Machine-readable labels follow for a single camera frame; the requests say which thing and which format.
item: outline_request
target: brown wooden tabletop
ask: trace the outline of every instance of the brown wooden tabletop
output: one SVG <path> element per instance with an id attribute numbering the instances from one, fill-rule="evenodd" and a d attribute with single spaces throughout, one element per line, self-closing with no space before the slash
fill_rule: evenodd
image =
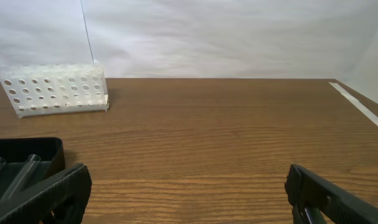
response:
<path id="1" fill-rule="evenodd" d="M 107 112 L 22 119 L 0 85 L 0 138 L 63 140 L 83 223 L 292 223 L 293 163 L 378 207 L 378 127 L 328 81 L 108 79 Z"/>

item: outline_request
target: white tape strip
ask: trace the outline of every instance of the white tape strip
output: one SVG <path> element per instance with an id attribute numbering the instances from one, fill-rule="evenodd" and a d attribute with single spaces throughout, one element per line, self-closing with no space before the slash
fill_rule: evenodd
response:
<path id="1" fill-rule="evenodd" d="M 330 83 L 336 90 L 338 90 L 345 98 L 347 98 L 356 108 L 358 108 L 364 115 L 366 115 L 374 124 L 378 126 L 378 117 L 367 109 L 359 100 L 349 94 L 338 83 Z"/>

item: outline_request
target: wooden table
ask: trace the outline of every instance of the wooden table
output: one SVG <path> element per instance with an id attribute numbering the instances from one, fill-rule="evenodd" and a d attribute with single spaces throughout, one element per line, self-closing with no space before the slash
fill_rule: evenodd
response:
<path id="1" fill-rule="evenodd" d="M 0 138 L 63 140 L 83 223 L 292 223 L 292 163 L 378 207 L 378 127 L 328 81 L 108 79 L 106 113 L 23 119 L 0 85 Z"/>

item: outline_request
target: black container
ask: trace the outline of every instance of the black container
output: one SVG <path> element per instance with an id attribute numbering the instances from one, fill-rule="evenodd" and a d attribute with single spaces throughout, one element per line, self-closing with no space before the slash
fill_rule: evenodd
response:
<path id="1" fill-rule="evenodd" d="M 0 200 L 26 164 L 30 155 L 40 157 L 32 174 L 24 182 L 22 192 L 30 186 L 65 169 L 62 140 L 59 138 L 0 139 L 0 157 L 6 163 L 0 169 Z"/>

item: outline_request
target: white wall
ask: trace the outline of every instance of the white wall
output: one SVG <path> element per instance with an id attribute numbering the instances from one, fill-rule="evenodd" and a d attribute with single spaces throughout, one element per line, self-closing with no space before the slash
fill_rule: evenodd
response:
<path id="1" fill-rule="evenodd" d="M 338 78 L 378 102 L 378 0 L 0 0 L 0 71 L 91 63 L 108 77 Z"/>

